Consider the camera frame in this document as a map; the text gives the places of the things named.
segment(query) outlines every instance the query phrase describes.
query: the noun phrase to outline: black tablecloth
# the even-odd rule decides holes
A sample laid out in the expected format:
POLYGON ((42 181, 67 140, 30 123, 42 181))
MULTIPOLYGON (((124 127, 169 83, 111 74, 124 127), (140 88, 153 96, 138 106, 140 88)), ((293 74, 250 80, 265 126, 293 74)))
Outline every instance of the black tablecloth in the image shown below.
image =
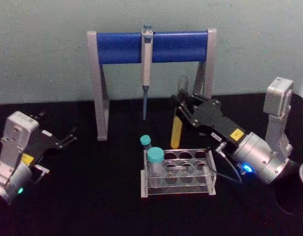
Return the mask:
MULTIPOLYGON (((234 122, 264 138, 268 116, 264 94, 217 96, 234 122)), ((93 102, 0 105, 0 138, 15 110, 47 111, 40 127, 63 138, 77 126, 78 141, 62 153, 49 152, 42 165, 51 170, 38 185, 27 186, 9 207, 0 205, 0 235, 303 235, 303 213, 289 215, 275 203, 273 190, 255 176, 243 184, 217 177, 215 196, 180 194, 140 198, 143 168, 139 138, 169 148, 174 108, 168 99, 110 103, 109 137, 96 140, 93 102)), ((292 98, 286 135, 291 158, 303 162, 303 99, 292 98)), ((183 130, 181 148, 204 148, 204 140, 183 130)), ((217 169, 231 174, 215 156, 217 169)))

